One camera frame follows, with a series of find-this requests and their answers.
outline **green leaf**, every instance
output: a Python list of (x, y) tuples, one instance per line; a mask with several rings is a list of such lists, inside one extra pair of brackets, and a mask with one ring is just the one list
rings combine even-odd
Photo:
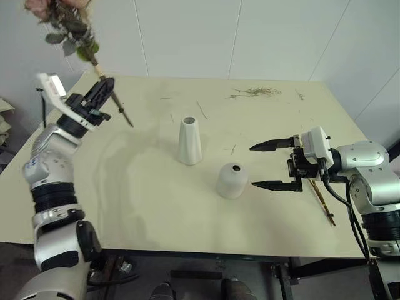
[(68, 31), (71, 31), (72, 33), (84, 34), (88, 29), (88, 25), (78, 20), (64, 21), (62, 24)]
[(45, 40), (47, 43), (55, 45), (61, 43), (65, 39), (65, 35), (58, 33), (49, 33)]
[(82, 47), (76, 49), (76, 55), (83, 61), (90, 61), (90, 59), (86, 56), (86, 52)]
[[(93, 54), (99, 52), (99, 44), (96, 42), (93, 42), (91, 46), (89, 46), (89, 51), (91, 51)], [(83, 47), (79, 47), (76, 49), (76, 54), (77, 56), (82, 59), (83, 61), (90, 61), (90, 59), (86, 55), (86, 51)]]
[(64, 50), (65, 56), (70, 56), (76, 51), (75, 45), (68, 39), (63, 42), (62, 50)]

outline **white wall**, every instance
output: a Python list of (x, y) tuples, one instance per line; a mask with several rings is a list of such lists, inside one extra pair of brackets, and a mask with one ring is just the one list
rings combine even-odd
[[(29, 132), (40, 122), (34, 73), (71, 86), (88, 66), (47, 45), (21, 6), (0, 0), (0, 96)], [(108, 71), (324, 81), (388, 147), (400, 138), (399, 15), (399, 0), (94, 0), (92, 18)]]

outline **black shoe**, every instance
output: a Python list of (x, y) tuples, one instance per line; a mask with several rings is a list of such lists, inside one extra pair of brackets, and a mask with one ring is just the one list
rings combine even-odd
[(221, 300), (257, 300), (247, 285), (237, 279), (223, 279)]
[(169, 282), (163, 282), (152, 292), (149, 300), (175, 300), (175, 292)]

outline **white vase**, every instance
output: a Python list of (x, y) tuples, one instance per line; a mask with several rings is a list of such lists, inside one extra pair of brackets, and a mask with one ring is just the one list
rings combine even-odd
[(179, 131), (178, 159), (184, 164), (192, 166), (203, 158), (199, 122), (195, 117), (184, 117)]
[(217, 192), (224, 198), (236, 199), (244, 191), (249, 181), (249, 174), (242, 165), (230, 162), (219, 172)]

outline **wooden stick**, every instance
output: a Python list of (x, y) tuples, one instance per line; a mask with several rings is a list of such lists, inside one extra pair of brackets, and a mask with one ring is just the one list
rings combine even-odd
[(333, 221), (333, 214), (331, 214), (331, 212), (329, 211), (328, 206), (327, 206), (326, 203), (325, 203), (324, 197), (323, 197), (323, 195), (321, 194), (320, 190), (318, 189), (315, 180), (313, 180), (313, 179), (308, 179), (308, 181), (310, 182), (312, 188), (314, 189), (315, 193), (317, 194), (318, 199), (319, 199), (319, 201), (321, 202), (322, 207), (323, 207), (324, 210), (325, 210), (326, 216), (327, 216), (327, 218), (329, 219), (329, 222), (331, 222), (331, 224), (332, 224), (333, 226), (336, 226), (335, 221)]

